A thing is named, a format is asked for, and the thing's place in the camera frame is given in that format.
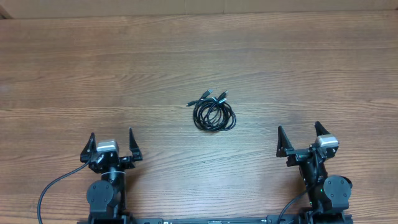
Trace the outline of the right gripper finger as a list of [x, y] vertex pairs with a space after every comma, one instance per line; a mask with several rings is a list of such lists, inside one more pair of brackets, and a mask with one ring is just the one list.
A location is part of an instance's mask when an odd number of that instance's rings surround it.
[[287, 157], [290, 156], [294, 151], [284, 129], [282, 126], [278, 127], [278, 143], [277, 143], [277, 157]]
[[325, 127], [321, 124], [321, 122], [319, 122], [319, 121], [315, 122], [314, 127], [315, 127], [315, 131], [316, 131], [317, 136], [329, 135], [330, 134], [330, 132], [327, 131], [325, 129]]

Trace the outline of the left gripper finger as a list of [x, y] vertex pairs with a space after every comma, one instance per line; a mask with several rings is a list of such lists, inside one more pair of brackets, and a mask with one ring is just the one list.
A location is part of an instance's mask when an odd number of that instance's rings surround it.
[[132, 157], [134, 161], [143, 160], [142, 152], [137, 145], [137, 142], [134, 138], [132, 128], [129, 128], [129, 150], [132, 152]]
[[85, 145], [80, 154], [80, 162], [82, 163], [88, 162], [95, 152], [96, 152], [96, 139], [95, 139], [95, 133], [92, 132], [87, 144]]

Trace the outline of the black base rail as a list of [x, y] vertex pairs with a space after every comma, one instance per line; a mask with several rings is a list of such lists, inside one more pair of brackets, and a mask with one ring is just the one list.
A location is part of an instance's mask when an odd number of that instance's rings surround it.
[[[305, 221], [300, 221], [298, 215], [284, 215], [280, 222], [278, 222], [278, 215], [268, 215], [266, 217], [251, 217], [251, 218], [191, 218], [191, 219], [171, 219], [163, 220], [161, 218], [134, 218], [130, 222], [123, 221], [100, 221], [96, 223], [137, 223], [137, 224], [299, 224], [306, 223]], [[80, 220], [78, 224], [90, 223], [88, 220]], [[342, 219], [333, 220], [331, 218], [321, 221], [313, 217], [313, 223], [347, 223], [353, 224], [354, 221], [351, 215], [345, 217], [345, 221]]]

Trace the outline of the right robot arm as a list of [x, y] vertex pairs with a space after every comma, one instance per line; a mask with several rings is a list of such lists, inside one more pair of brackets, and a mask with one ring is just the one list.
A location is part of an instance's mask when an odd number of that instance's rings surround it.
[[[288, 167], [299, 167], [305, 190], [293, 198], [277, 216], [277, 223], [353, 223], [349, 208], [352, 181], [341, 175], [328, 175], [324, 162], [335, 156], [339, 140], [320, 122], [314, 124], [317, 138], [305, 149], [295, 149], [282, 126], [278, 127], [277, 157], [287, 158]], [[309, 207], [296, 215], [287, 215], [288, 208], [308, 195]]]

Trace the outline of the cardboard backdrop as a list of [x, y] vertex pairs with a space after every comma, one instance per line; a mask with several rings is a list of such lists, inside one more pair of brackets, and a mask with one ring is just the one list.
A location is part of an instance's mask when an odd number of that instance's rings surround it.
[[6, 19], [395, 9], [397, 0], [1, 0]]

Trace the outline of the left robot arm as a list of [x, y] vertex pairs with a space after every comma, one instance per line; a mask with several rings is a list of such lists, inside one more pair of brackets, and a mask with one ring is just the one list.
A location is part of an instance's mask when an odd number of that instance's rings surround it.
[[143, 160], [142, 152], [129, 129], [130, 156], [120, 156], [116, 140], [96, 142], [95, 134], [80, 154], [80, 161], [101, 179], [93, 182], [86, 192], [90, 204], [88, 223], [132, 224], [136, 220], [126, 210], [126, 170], [136, 167], [135, 162]]

